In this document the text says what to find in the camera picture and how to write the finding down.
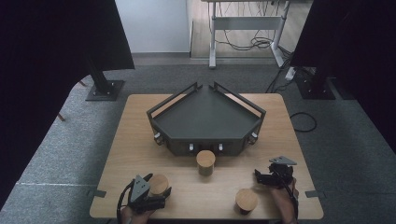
robotic hand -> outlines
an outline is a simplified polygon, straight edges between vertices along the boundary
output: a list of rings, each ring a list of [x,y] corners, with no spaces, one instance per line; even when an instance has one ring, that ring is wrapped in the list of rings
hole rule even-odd
[[[149,180],[151,179],[152,174],[146,175],[145,177],[141,177],[137,175],[132,182],[127,185],[120,195],[119,203],[117,205],[117,221],[121,224],[121,214],[120,208],[122,200],[125,196],[126,190],[129,190],[128,193],[128,204],[134,212],[137,214],[142,214],[146,211],[157,210],[160,208],[165,208],[165,200],[171,194],[172,188],[167,189],[163,196],[149,196]]]
[[[294,215],[298,217],[298,201],[294,193],[289,188],[289,184],[293,181],[293,167],[297,165],[295,161],[292,161],[286,157],[277,157],[270,160],[271,165],[269,167],[270,175],[262,175],[258,170],[254,170],[257,183],[266,186],[275,187],[278,189],[286,189],[289,194],[290,200],[293,203]]]

desk leg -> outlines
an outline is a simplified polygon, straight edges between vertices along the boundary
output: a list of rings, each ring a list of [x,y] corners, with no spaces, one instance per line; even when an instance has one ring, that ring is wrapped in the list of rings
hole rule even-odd
[[[280,37],[282,36],[283,28],[285,27],[286,18],[288,17],[289,6],[290,6],[290,1],[286,1],[285,7],[283,8],[281,23],[279,24],[279,28],[276,30],[274,42],[271,44],[271,50],[274,53],[276,63],[279,67],[281,67],[284,62],[282,58],[283,53],[279,49],[278,45],[279,45]]]
[[[210,40],[209,68],[216,68],[216,2],[212,4],[212,36]]]

white desk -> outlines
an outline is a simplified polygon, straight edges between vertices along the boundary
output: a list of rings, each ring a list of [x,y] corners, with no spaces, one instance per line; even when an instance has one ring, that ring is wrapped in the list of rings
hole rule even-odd
[[[286,18],[289,11],[290,1],[286,1],[281,16],[277,17],[217,17],[217,2],[251,2],[249,0],[201,0],[212,3],[212,36],[210,40],[209,68],[216,68],[216,31],[217,30],[276,30],[276,36],[271,44],[271,50],[274,53],[276,63],[280,67],[283,64],[282,52],[278,45],[285,26]]]

metal stand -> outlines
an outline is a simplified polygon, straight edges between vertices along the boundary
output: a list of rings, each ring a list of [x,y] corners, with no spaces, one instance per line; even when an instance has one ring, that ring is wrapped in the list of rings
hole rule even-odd
[[[116,101],[123,86],[123,80],[107,80],[102,71],[96,69],[88,54],[84,54],[87,69],[94,82],[86,101]]]
[[[295,77],[300,94],[305,100],[335,100],[332,90],[326,83],[326,74],[317,68],[311,80]]]
[[[286,1],[279,17],[216,17],[216,2],[212,4],[212,36],[210,41],[209,68],[216,68],[216,31],[217,30],[275,30],[276,36],[271,50],[277,65],[283,64],[282,52],[278,45],[288,15],[290,1]]]

white wall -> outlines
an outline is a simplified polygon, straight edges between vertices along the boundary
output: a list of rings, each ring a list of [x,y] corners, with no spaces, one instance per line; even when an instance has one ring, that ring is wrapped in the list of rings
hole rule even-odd
[[[132,53],[190,52],[191,0],[116,0]]]

